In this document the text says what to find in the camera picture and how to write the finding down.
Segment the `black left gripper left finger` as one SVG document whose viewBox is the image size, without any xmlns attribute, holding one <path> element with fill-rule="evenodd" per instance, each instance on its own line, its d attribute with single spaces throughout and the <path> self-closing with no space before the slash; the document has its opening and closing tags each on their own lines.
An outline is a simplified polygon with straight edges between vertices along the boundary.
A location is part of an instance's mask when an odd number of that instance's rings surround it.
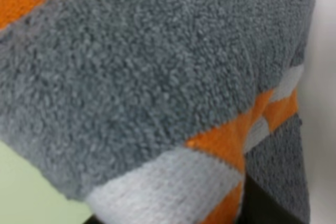
<svg viewBox="0 0 336 224">
<path fill-rule="evenodd" d="M 95 215 L 92 215 L 87 220 L 85 220 L 83 224 L 104 224 L 104 222 L 97 218 Z"/>
</svg>

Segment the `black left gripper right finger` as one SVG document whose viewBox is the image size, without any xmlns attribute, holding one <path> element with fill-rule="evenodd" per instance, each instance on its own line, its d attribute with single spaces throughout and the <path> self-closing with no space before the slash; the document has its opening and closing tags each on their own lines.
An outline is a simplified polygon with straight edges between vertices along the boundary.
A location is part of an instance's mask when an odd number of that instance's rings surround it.
<svg viewBox="0 0 336 224">
<path fill-rule="evenodd" d="M 236 223 L 307 223 L 307 182 L 303 174 L 247 175 Z"/>
</svg>

